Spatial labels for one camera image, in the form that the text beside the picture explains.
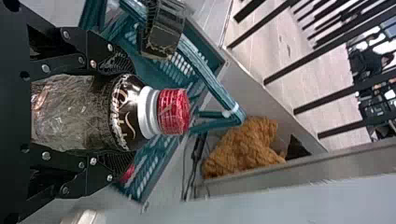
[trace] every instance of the clear plastic bag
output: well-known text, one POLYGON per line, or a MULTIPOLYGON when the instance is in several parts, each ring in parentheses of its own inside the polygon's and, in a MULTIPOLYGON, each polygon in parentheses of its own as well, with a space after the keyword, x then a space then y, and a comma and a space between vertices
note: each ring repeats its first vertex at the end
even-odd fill
POLYGON ((93 77, 67 75, 32 83, 33 142, 59 151, 107 146, 106 94, 92 84, 93 77))

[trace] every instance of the teal tray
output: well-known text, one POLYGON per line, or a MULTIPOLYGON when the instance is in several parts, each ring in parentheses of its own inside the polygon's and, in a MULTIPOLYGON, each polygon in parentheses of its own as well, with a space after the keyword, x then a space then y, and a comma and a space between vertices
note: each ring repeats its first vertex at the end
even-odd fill
MULTIPOLYGON (((242 124, 246 118, 242 108, 229 118, 224 118, 222 112, 199 111, 202 96, 208 91, 225 110, 232 110, 237 105, 216 79, 225 60, 204 38, 200 28, 186 20, 183 35, 173 57, 165 62, 150 60, 139 55, 136 45, 136 28, 138 25, 144 25, 146 20, 144 6, 136 0, 121 0, 120 8, 123 12, 118 13, 105 25, 106 1, 86 1, 79 26, 86 30, 95 30, 105 39, 124 48, 134 61, 137 75, 154 89, 187 89, 193 119, 212 119, 192 126, 189 136, 242 124)), ((145 203, 165 166, 185 137, 160 135, 152 139, 138 151, 134 159, 133 177, 127 184, 117 184, 116 187, 131 200, 145 203)))

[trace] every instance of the white cable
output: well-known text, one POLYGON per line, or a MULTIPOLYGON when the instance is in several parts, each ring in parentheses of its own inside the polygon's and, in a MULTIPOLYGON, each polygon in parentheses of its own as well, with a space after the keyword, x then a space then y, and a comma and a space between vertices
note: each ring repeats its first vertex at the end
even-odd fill
POLYGON ((235 103, 235 106, 233 107, 232 110, 224 110, 222 112, 222 116, 226 119, 228 119, 231 115, 235 114, 239 109, 239 104, 235 103))

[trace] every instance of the jar lid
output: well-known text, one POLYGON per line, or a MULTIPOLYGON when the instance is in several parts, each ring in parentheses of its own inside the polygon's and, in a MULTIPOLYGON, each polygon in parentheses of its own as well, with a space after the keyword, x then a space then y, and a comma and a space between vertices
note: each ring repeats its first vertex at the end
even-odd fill
POLYGON ((190 126, 190 109, 186 90, 161 91, 158 97, 157 117, 162 133, 185 133, 190 126))

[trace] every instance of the screw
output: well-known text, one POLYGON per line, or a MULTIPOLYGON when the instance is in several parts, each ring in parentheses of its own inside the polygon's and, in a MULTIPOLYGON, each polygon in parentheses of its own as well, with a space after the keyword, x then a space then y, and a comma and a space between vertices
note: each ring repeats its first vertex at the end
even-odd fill
POLYGON ((50 67, 47 64, 41 65, 41 69, 44 73, 50 73, 50 67))
POLYGON ((23 149, 21 149, 21 152, 22 153, 28 153, 30 151, 30 148, 23 148, 23 149))
POLYGON ((90 61, 90 65, 91 65, 92 68, 96 68, 96 61, 91 60, 90 61))
POLYGON ((64 31, 64 38, 70 39, 70 34, 67 31, 64 31))
POLYGON ((85 168, 85 164, 84 164, 83 161, 81 161, 81 162, 78 164, 78 168, 79 168, 79 169, 84 169, 84 168, 85 168))
POLYGON ((108 48, 109 51, 113 51, 113 46, 111 44, 108 44, 107 48, 108 48))
POLYGON ((107 176, 107 181, 108 181, 108 182, 111 182, 112 180, 113 180, 113 175, 108 175, 108 176, 107 176))
POLYGON ((21 153, 28 153, 30 151, 29 144, 21 145, 21 153))
POLYGON ((97 162, 98 160, 96 158, 92 158, 90 161, 90 165, 96 165, 97 162))
POLYGON ((69 191, 69 188, 68 188, 68 187, 62 188, 62 194, 66 195, 66 194, 68 194, 69 192, 70 192, 70 191, 69 191))
POLYGON ((43 152, 43 154, 41 154, 41 158, 44 161, 49 161, 50 160, 50 153, 49 152, 43 152))
POLYGON ((78 57, 78 62, 81 63, 81 64, 84 64, 85 60, 82 57, 78 57))

